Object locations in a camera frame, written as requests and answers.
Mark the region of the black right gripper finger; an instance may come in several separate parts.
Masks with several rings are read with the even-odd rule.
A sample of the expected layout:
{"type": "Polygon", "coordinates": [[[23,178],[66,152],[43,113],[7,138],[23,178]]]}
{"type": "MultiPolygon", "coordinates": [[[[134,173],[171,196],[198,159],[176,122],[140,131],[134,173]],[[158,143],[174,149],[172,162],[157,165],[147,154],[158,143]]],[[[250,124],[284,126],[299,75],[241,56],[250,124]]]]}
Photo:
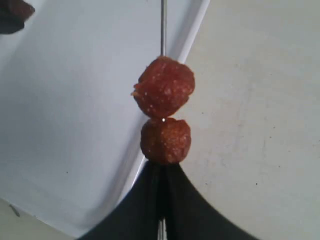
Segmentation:
{"type": "Polygon", "coordinates": [[[161,167],[147,162],[118,206],[81,240],[156,240],[157,193],[161,167]]]}
{"type": "Polygon", "coordinates": [[[164,168],[169,193],[167,230],[169,240],[255,240],[197,191],[179,164],[164,168]]]}

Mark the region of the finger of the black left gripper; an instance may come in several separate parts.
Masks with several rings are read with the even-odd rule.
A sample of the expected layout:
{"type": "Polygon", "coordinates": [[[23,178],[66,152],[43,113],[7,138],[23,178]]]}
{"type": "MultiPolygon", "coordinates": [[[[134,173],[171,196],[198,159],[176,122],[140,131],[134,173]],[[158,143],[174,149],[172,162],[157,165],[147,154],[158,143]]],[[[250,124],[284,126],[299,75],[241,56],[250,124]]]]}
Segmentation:
{"type": "Polygon", "coordinates": [[[9,35],[22,30],[25,22],[18,16],[17,3],[19,0],[0,1],[0,34],[9,35]]]}

